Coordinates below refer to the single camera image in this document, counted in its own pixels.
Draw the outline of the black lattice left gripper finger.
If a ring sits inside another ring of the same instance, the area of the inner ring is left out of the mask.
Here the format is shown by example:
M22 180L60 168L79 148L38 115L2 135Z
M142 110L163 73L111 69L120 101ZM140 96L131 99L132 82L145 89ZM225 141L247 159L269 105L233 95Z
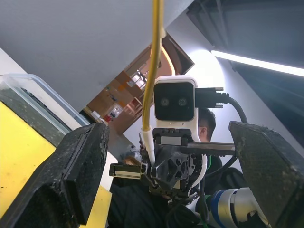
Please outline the black lattice left gripper finger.
M151 178L163 190L172 190L176 182L188 178L190 159L175 145L156 145L156 160L151 166Z

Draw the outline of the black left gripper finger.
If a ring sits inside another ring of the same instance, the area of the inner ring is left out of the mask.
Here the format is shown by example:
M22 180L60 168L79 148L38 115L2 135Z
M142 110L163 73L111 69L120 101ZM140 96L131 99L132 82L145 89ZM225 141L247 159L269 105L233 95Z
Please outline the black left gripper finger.
M304 157L279 133L231 122L244 178L274 228L304 226Z
M2 228L77 228L88 222L106 164L104 123L67 133L0 219Z

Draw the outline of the black flat left gripper finger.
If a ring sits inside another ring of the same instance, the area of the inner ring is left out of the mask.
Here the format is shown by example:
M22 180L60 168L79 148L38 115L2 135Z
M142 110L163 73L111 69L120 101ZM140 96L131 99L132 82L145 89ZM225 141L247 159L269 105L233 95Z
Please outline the black flat left gripper finger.
M187 146L181 146L180 150L185 154L211 155L217 157L237 156L233 143L188 142Z

